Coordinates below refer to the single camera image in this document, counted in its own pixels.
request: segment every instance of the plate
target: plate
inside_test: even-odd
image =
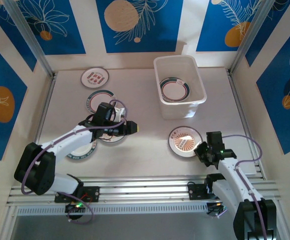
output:
[[[87,69],[80,76],[81,83],[91,89],[103,86],[110,78],[109,72],[102,67]]]
[[[96,146],[97,141],[93,141],[92,143],[86,144],[77,148],[75,151],[72,151],[70,154],[67,155],[67,157],[74,160],[81,160],[87,158],[94,152]]]
[[[96,113],[97,108],[101,103],[109,103],[111,100],[116,99],[114,93],[109,90],[97,90],[93,92],[86,100],[86,107],[91,113]]]
[[[120,140],[122,140],[125,136],[109,136],[107,134],[103,134],[103,136],[100,138],[105,143],[117,143]]]
[[[168,102],[181,102],[190,95],[190,87],[177,77],[169,77],[160,82],[160,90],[164,100]]]
[[[179,126],[168,136],[168,145],[177,155],[185,158],[195,156],[194,149],[202,143],[201,134],[189,126]]]

